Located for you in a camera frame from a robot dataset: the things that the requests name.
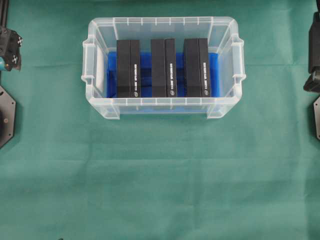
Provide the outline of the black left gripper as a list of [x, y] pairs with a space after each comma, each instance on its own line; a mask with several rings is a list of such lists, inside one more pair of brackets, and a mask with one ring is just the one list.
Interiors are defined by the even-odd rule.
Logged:
[[0, 28], [0, 70], [11, 71], [20, 70], [22, 57], [20, 47], [23, 38], [14, 30], [9, 28]]

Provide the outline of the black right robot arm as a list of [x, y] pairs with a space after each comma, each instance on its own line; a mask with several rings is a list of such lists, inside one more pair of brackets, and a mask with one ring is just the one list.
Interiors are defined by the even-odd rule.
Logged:
[[320, 1], [316, 0], [317, 11], [313, 14], [308, 32], [308, 73], [303, 89], [307, 92], [320, 92]]

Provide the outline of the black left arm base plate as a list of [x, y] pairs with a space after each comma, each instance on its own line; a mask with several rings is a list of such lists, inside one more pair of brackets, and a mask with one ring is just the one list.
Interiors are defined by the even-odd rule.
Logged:
[[13, 136], [15, 131], [16, 101], [0, 87], [0, 148]]

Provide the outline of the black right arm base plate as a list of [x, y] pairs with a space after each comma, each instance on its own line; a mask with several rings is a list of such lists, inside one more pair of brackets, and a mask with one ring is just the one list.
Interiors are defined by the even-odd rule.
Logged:
[[317, 96], [313, 102], [311, 102], [307, 109], [307, 123], [309, 133], [320, 140], [320, 96]]

